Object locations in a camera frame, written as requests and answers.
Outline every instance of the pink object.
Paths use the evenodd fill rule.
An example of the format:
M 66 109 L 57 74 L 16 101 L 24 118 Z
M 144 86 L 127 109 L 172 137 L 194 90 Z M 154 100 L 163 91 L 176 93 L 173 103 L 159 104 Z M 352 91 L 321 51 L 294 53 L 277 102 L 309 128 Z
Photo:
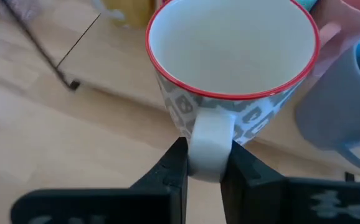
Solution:
M 313 70 L 320 77 L 360 39 L 360 0 L 319 0 L 311 14 L 320 28 L 322 48 Z
M 23 21 L 30 21 L 41 11 L 39 0 L 7 0 L 12 9 L 18 14 Z M 0 0 L 0 17 L 11 19 L 6 7 Z

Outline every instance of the light blue mug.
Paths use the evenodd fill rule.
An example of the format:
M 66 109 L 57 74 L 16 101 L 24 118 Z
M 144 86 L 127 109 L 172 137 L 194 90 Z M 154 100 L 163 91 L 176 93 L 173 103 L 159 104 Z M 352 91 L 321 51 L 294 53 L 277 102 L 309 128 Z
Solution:
M 336 150 L 360 168 L 360 41 L 347 50 L 296 107 L 303 137 L 322 150 Z
M 296 2 L 303 6 L 307 11 L 310 11 L 316 4 L 317 0 L 296 0 Z

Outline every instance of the wooden floor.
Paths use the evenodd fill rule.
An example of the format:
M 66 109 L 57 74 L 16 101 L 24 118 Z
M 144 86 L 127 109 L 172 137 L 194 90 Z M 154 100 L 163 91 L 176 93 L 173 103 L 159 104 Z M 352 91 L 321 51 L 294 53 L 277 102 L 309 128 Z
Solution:
M 32 27 L 58 63 L 98 13 L 88 0 L 42 3 Z M 16 27 L 0 20 L 0 224 L 30 190 L 127 187 L 178 136 L 165 112 L 87 86 L 68 92 Z M 284 175 L 342 179 L 341 170 L 254 142 L 247 149 Z M 189 181 L 187 222 L 225 223 L 217 184 Z

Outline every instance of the white mug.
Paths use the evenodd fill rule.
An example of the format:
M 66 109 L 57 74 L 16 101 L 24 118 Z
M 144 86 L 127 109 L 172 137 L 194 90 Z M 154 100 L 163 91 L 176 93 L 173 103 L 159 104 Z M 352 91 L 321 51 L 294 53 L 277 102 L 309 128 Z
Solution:
M 197 179 L 221 181 L 232 140 L 251 140 L 318 56 L 308 12 L 269 1 L 172 0 L 149 22 L 148 55 Z

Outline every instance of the gray geometric pattern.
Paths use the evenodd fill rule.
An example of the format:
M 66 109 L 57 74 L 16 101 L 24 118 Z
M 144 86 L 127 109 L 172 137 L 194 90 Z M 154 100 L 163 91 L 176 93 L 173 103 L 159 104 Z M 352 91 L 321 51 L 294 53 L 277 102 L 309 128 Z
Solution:
M 296 84 L 289 90 L 257 100 L 218 100 L 200 96 L 184 90 L 157 72 L 157 80 L 174 124 L 183 136 L 191 137 L 199 107 L 231 111 L 237 116 L 234 126 L 234 140 L 245 144 L 274 117 L 292 95 Z

